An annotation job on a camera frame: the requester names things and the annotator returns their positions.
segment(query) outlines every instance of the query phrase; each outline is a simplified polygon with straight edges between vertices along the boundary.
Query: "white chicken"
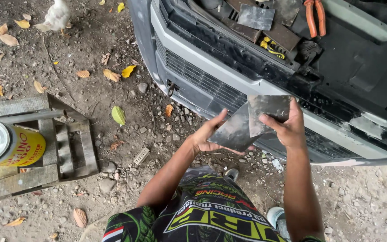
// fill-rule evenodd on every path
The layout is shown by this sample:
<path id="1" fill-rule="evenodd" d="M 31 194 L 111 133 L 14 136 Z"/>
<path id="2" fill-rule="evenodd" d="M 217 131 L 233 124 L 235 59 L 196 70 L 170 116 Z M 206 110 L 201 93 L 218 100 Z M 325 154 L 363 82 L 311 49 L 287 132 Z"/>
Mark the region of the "white chicken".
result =
<path id="1" fill-rule="evenodd" d="M 64 0 L 55 0 L 46 14 L 46 20 L 42 24 L 34 25 L 37 29 L 46 32 L 48 30 L 61 30 L 61 35 L 70 37 L 64 33 L 65 28 L 71 28 L 70 9 Z"/>

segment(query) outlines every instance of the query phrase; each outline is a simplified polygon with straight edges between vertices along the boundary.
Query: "pliers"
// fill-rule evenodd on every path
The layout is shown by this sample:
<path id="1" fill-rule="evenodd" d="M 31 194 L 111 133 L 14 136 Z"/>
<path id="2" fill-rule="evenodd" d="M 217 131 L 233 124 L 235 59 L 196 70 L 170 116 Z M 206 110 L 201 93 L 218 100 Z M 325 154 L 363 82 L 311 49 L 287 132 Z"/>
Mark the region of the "pliers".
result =
<path id="1" fill-rule="evenodd" d="M 319 35 L 325 36 L 325 9 L 323 8 L 322 0 L 305 0 L 304 6 L 306 7 L 307 24 L 310 29 L 310 36 L 312 38 L 317 36 L 316 23 L 314 22 L 313 17 L 313 3 L 319 19 Z"/>

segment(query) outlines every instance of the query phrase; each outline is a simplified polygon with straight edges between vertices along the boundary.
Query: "sneaker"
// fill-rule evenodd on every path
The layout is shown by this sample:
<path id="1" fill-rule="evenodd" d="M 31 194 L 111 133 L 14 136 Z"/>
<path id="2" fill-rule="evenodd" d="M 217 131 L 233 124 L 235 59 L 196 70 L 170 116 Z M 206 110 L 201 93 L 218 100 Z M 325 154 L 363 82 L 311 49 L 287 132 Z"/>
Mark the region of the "sneaker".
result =
<path id="1" fill-rule="evenodd" d="M 267 220 L 274 228 L 276 228 L 285 240 L 291 242 L 289 232 L 286 227 L 285 210 L 282 207 L 270 208 L 267 213 Z"/>
<path id="2" fill-rule="evenodd" d="M 238 170 L 236 168 L 229 169 L 225 172 L 225 176 L 228 176 L 231 180 L 236 181 L 238 178 Z"/>

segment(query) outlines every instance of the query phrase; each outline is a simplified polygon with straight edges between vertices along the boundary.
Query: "yellow can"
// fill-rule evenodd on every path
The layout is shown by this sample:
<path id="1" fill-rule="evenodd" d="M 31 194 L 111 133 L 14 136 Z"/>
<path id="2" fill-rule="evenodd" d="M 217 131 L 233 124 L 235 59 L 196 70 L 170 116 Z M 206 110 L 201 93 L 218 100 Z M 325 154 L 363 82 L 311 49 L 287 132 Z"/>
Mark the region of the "yellow can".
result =
<path id="1" fill-rule="evenodd" d="M 35 131 L 0 122 L 0 166 L 27 166 L 38 161 L 46 140 Z"/>

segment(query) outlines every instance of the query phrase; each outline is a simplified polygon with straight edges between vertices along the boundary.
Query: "hand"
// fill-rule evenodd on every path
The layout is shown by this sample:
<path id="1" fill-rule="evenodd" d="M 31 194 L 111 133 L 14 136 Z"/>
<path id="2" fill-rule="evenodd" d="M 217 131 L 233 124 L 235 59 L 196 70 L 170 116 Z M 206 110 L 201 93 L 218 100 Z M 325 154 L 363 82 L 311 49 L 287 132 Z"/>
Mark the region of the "hand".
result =
<path id="1" fill-rule="evenodd" d="M 228 110 L 224 108 L 222 112 L 219 113 L 219 115 L 204 123 L 204 125 L 200 129 L 198 129 L 195 133 L 190 135 L 188 139 L 186 139 L 186 141 L 191 142 L 193 144 L 194 149 L 197 152 L 213 151 L 213 150 L 224 148 L 236 154 L 244 155 L 244 152 L 231 150 L 223 146 L 220 146 L 218 144 L 207 141 L 207 139 L 216 131 L 216 129 L 219 128 L 224 123 L 223 119 L 226 117 L 227 113 L 228 113 Z M 254 149 L 255 149 L 254 146 L 249 147 L 249 150 L 254 150 Z"/>
<path id="2" fill-rule="evenodd" d="M 288 148 L 306 148 L 304 117 L 301 108 L 295 97 L 291 97 L 289 108 L 289 119 L 282 123 L 277 122 L 274 118 L 262 114 L 259 120 L 274 129 L 282 145 Z"/>

